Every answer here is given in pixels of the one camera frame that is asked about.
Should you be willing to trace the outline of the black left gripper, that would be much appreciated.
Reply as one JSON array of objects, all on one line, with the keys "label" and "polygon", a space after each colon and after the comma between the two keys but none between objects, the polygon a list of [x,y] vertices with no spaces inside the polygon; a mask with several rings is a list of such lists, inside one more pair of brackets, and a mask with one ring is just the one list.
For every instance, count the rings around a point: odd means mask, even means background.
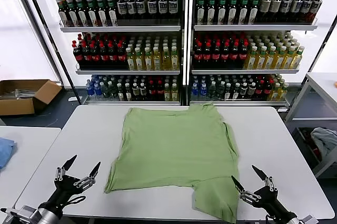
[{"label": "black left gripper", "polygon": [[87,190],[95,184],[95,177],[98,174],[101,162],[93,168],[88,176],[82,179],[71,177],[66,175],[66,172],[72,166],[77,155],[74,155],[68,159],[61,167],[57,167],[56,175],[54,179],[55,191],[50,198],[39,205],[39,209],[47,210],[58,218],[63,216],[63,209],[71,204],[78,204],[85,200],[85,196],[78,196],[74,199],[70,199],[74,195],[82,194],[84,190]]}]

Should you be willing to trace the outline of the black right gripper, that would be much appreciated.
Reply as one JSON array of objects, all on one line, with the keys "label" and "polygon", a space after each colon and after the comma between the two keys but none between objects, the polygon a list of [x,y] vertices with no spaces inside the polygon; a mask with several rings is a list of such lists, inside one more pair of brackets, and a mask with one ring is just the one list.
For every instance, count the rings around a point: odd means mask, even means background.
[{"label": "black right gripper", "polygon": [[274,221],[290,221],[297,217],[294,212],[288,211],[277,199],[278,191],[274,186],[273,177],[267,176],[264,171],[252,165],[258,177],[265,183],[265,186],[255,192],[245,190],[234,176],[231,176],[239,198],[255,208],[262,208]]}]

